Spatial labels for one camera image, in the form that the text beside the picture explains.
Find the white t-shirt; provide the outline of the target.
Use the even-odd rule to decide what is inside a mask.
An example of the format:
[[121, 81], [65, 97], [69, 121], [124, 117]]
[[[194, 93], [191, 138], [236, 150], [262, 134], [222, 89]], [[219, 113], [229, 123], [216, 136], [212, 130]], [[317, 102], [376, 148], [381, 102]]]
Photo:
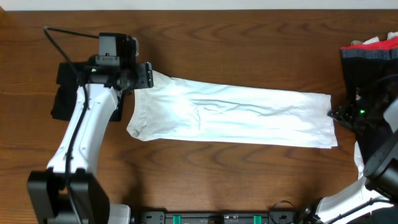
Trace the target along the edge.
[[330, 149], [337, 146], [331, 96], [197, 82], [153, 73], [135, 90], [126, 128], [141, 141], [236, 142]]

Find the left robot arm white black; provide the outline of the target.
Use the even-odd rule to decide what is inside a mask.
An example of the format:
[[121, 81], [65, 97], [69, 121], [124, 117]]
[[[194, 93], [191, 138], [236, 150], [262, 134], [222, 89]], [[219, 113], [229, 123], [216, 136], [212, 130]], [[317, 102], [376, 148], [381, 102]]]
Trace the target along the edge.
[[33, 170], [27, 191], [39, 223], [130, 223], [131, 208], [112, 204], [96, 178], [103, 137], [125, 92], [154, 85], [149, 62], [98, 62], [80, 73], [63, 140], [45, 170]]

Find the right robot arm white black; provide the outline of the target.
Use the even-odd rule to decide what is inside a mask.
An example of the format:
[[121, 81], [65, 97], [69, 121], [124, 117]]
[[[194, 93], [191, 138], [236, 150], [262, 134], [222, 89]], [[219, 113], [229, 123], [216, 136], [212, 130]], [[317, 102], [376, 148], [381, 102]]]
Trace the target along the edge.
[[358, 180], [319, 201], [309, 223], [348, 223], [397, 206], [397, 93], [357, 90], [329, 115], [356, 134]]

